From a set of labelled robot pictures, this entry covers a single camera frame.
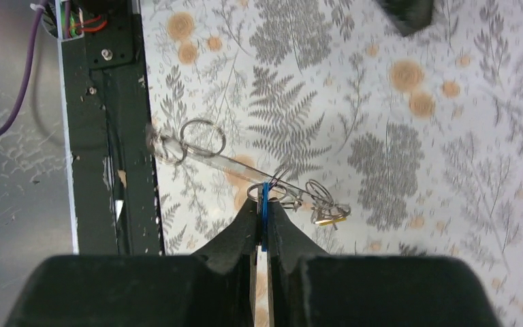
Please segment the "blue tagged key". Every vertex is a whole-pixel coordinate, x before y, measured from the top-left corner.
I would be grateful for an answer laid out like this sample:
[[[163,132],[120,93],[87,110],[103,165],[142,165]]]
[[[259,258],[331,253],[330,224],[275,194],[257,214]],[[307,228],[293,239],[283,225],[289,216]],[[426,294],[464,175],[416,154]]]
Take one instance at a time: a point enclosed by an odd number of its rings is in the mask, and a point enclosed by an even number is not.
[[[259,215],[261,217],[261,250],[267,252],[268,248],[268,194],[269,194],[269,183],[262,183],[261,193],[259,194]]]

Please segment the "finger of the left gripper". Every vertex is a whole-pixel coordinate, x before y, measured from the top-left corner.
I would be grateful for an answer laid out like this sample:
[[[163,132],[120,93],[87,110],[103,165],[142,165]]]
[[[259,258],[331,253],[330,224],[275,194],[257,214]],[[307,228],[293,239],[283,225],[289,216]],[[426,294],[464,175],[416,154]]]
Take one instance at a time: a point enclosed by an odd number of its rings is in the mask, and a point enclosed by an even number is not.
[[[432,22],[433,0],[377,0],[377,4],[403,37],[422,31]]]

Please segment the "yellow tagged key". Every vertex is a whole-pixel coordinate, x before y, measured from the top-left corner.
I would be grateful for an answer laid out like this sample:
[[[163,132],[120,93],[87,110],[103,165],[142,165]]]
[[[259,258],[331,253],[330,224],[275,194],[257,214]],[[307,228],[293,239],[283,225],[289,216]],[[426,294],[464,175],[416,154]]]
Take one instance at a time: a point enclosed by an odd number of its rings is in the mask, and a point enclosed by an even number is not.
[[[340,223],[340,222],[346,221],[346,220],[347,220],[346,217],[337,217],[335,219],[319,220],[319,221],[316,221],[315,224],[316,225],[320,225],[320,226],[324,226],[324,225],[330,225],[330,224],[334,224],[334,223]]]

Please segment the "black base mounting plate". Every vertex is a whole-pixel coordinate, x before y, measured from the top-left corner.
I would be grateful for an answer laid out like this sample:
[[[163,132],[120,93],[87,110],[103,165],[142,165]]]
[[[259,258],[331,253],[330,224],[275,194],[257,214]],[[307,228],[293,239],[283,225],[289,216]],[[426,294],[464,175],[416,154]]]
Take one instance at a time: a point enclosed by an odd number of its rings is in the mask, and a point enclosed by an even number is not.
[[[161,255],[139,1],[57,1],[73,250]]]

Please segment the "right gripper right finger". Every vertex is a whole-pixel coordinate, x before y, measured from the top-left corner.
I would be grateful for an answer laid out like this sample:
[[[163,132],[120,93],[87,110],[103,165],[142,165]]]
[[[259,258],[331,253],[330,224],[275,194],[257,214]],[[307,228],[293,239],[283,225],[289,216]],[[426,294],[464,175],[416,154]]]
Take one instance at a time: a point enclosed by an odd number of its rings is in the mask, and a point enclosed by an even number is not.
[[[268,304],[271,326],[311,325],[308,262],[328,253],[276,202],[268,205]]]

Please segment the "floral patterned table mat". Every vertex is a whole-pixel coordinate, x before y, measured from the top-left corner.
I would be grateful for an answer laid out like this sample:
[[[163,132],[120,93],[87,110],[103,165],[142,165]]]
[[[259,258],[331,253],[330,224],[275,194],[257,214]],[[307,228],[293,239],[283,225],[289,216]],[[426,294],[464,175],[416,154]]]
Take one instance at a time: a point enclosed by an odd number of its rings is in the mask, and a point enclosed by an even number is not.
[[[523,326],[523,1],[436,1],[407,37],[375,1],[141,1],[152,124],[223,129],[223,154],[321,183],[346,221],[292,221],[330,253],[450,255]],[[247,199],[240,181],[157,159],[167,254]]]

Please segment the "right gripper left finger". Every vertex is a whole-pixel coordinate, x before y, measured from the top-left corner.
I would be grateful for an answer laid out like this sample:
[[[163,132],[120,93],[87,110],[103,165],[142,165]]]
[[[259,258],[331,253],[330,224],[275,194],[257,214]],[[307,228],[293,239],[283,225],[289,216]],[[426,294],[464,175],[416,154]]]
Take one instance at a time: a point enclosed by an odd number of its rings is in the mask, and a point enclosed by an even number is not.
[[[257,278],[258,217],[247,200],[234,220],[191,255],[192,326],[253,326]]]

